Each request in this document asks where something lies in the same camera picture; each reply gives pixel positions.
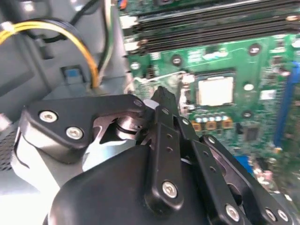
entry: screw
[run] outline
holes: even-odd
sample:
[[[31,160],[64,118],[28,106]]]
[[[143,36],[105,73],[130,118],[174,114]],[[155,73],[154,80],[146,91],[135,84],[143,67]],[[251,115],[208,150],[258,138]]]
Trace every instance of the screw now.
[[[142,102],[139,100],[134,100],[134,104],[137,105],[138,107],[142,107]]]
[[[275,158],[269,158],[269,163],[275,164],[277,160]]]
[[[165,181],[163,183],[163,192],[169,198],[176,198],[177,197],[177,189],[174,184],[169,181]]]
[[[169,111],[166,108],[163,108],[161,111],[163,111],[165,114],[169,115]]]
[[[233,219],[235,222],[238,222],[240,220],[239,213],[233,206],[228,204],[228,205],[226,205],[225,208],[226,208],[227,215],[229,215],[229,217],[231,219]]]
[[[182,122],[183,122],[184,124],[186,124],[186,125],[188,125],[188,124],[189,124],[188,120],[187,120],[187,119],[185,119],[185,118],[183,118],[183,119],[182,119]]]
[[[271,220],[276,221],[276,217],[275,217],[274,213],[272,213],[271,210],[266,209],[266,213],[267,213],[268,216],[271,218]]]
[[[46,123],[53,123],[58,119],[57,115],[51,111],[42,111],[39,118]]]
[[[213,143],[213,144],[216,143],[215,140],[214,140],[212,137],[208,137],[208,140],[209,140],[211,143]]]
[[[78,127],[69,127],[66,130],[66,134],[69,138],[79,140],[83,137],[83,132]]]
[[[289,218],[287,217],[287,215],[282,211],[282,210],[278,210],[278,214],[279,216],[286,222],[289,221]]]

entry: mounting hole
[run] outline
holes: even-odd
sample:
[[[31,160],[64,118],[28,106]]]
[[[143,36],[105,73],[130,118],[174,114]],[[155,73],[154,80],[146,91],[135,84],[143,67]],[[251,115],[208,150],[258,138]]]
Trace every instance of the mounting hole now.
[[[170,147],[167,147],[167,152],[172,152],[173,151],[173,149],[172,148],[170,148]]]
[[[235,203],[238,206],[241,206],[243,203],[242,195],[240,194],[239,190],[233,185],[233,184],[227,184],[229,187],[229,190],[235,200]]]
[[[213,173],[216,173],[216,169],[214,167],[210,167],[210,171],[212,171]]]
[[[148,133],[149,133],[149,129],[147,129],[147,128],[144,128],[140,131],[140,134],[143,136],[146,136]]]
[[[164,112],[164,114],[167,114],[167,115],[169,115],[169,110],[167,110],[166,108],[163,108],[161,111],[163,111],[163,112]]]

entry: blue connector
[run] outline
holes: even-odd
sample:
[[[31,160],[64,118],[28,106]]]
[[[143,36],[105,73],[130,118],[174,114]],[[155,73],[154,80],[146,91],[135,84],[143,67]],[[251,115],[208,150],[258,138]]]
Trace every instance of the blue connector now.
[[[292,69],[291,74],[287,78],[285,93],[278,113],[276,131],[274,134],[275,147],[281,147],[281,141],[284,134],[286,117],[292,102],[294,87],[296,83],[299,83],[299,79],[300,79],[300,63],[293,62],[293,64],[294,67]]]

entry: dimm slot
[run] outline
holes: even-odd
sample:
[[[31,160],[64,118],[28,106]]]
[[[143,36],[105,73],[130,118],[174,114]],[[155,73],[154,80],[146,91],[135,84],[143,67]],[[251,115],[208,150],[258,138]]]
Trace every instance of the dimm slot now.
[[[174,42],[168,43],[157,43],[154,45],[145,44],[144,48],[147,52],[160,52],[172,49],[182,49],[186,47],[193,47],[193,46],[202,46],[202,45],[211,45],[221,42],[230,42],[230,41],[237,41],[237,40],[244,40],[244,39],[251,39],[251,38],[259,38],[259,37],[266,37],[278,34],[285,34],[285,33],[298,33],[299,32],[299,24],[286,24],[280,25],[276,27],[268,27],[268,28],[260,28],[256,30],[246,30],[244,31],[241,29],[239,32],[235,33],[227,33],[224,31],[223,34],[214,35],[211,34],[200,34],[197,38],[188,39],[188,40],[178,40]]]
[[[139,25],[134,26],[134,29],[137,31],[147,31],[152,29],[165,28],[166,26],[179,26],[184,24],[195,24],[202,23],[204,21],[216,20],[238,15],[247,15],[259,12],[268,12],[272,10],[283,10],[285,8],[291,8],[298,6],[300,0],[287,0],[282,2],[282,0],[274,0],[268,2],[259,2],[252,5],[246,6],[236,6],[228,9],[219,9],[208,12],[196,13],[191,15],[178,16],[174,18],[167,18],[163,20],[151,21],[140,23]]]
[[[147,43],[154,44],[154,43],[161,43],[161,42],[170,42],[179,40],[180,38],[183,39],[190,39],[193,37],[199,37],[201,34],[209,33],[210,35],[219,35],[224,33],[233,33],[233,32],[240,32],[240,29],[243,28],[244,30],[255,30],[258,28],[267,28],[267,27],[274,27],[279,25],[286,24],[285,21],[286,16],[280,16],[277,18],[267,18],[261,19],[256,21],[248,21],[248,22],[237,22],[232,24],[226,25],[217,25],[208,28],[202,29],[194,29],[188,31],[181,31],[181,32],[174,32],[174,33],[165,33],[162,35],[155,35],[155,36],[142,36],[141,39],[147,40]]]

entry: metal pin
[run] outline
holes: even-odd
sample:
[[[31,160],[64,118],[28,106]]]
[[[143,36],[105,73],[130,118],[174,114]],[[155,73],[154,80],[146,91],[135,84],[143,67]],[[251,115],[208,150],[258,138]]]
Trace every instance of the metal pin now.
[[[226,205],[226,213],[229,215],[231,219],[233,219],[235,222],[238,222],[240,220],[240,215],[237,212],[237,210],[232,205]]]
[[[211,143],[213,143],[213,144],[216,143],[215,140],[214,140],[212,137],[208,137],[208,140],[209,140]]]
[[[169,181],[165,181],[163,183],[163,192],[169,198],[176,198],[177,197],[177,189],[174,184]]]
[[[272,221],[276,221],[276,217],[275,217],[274,213],[272,213],[271,210],[266,209],[266,213],[267,213],[267,215],[270,217],[270,219],[271,219]]]
[[[79,140],[83,137],[83,132],[78,127],[69,127],[66,130],[66,134],[69,138]]]
[[[282,210],[278,210],[278,214],[279,216],[286,222],[289,221],[289,218],[287,217],[287,215],[282,211]]]
[[[58,119],[57,115],[51,111],[42,111],[39,118],[46,123],[53,123]]]

